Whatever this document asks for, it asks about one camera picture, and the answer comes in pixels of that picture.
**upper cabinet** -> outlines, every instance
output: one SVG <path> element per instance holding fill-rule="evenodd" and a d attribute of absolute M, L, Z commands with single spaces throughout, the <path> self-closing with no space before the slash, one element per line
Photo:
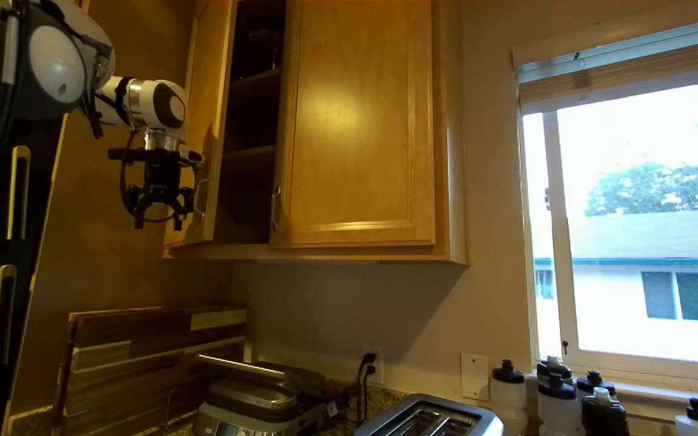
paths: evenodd
<path fill-rule="evenodd" d="M 449 0 L 206 0 L 171 256 L 465 261 Z"/>

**window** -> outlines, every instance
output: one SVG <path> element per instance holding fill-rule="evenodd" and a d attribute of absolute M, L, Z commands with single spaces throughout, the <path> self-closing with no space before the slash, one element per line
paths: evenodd
<path fill-rule="evenodd" d="M 698 370 L 698 24 L 519 65 L 539 353 Z"/>

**roof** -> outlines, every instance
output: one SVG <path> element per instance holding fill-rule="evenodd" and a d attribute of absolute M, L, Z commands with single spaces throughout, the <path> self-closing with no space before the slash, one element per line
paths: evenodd
<path fill-rule="evenodd" d="M 698 210 L 634 214 L 572 220 L 576 261 L 698 259 Z M 536 259 L 550 259 L 550 243 L 536 236 Z"/>

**wall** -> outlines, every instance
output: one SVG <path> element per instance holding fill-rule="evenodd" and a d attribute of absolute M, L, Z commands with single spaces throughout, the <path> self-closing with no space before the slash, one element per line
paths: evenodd
<path fill-rule="evenodd" d="M 191 2 L 94 2 L 93 18 L 109 31 L 120 75 L 182 83 Z M 120 200 L 125 128 L 93 141 L 74 115 L 62 146 L 57 187 L 44 231 L 37 288 L 13 393 L 13 414 L 54 403 L 57 370 L 65 353 L 68 312 L 140 306 L 205 306 L 223 300 L 228 270 L 205 261 L 160 259 L 162 225 L 133 231 Z"/>
<path fill-rule="evenodd" d="M 239 266 L 263 356 L 353 381 L 383 346 L 383 385 L 462 397 L 462 353 L 532 369 L 526 237 L 509 50 L 664 0 L 463 0 L 470 266 Z"/>

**robotic arm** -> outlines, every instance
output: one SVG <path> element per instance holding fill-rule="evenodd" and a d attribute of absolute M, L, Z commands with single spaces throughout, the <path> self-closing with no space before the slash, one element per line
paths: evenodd
<path fill-rule="evenodd" d="M 185 89 L 168 79 L 117 77 L 104 29 L 74 0 L 0 0 L 0 147 L 13 118 L 54 118 L 81 107 L 94 135 L 102 127 L 143 134 L 143 147 L 109 150 L 122 162 L 122 197 L 137 227 L 154 204 L 173 209 L 174 227 L 195 210 L 195 190 L 179 187 L 182 167 L 202 156 L 182 150 Z M 127 167 L 143 162 L 143 187 L 127 184 Z"/>

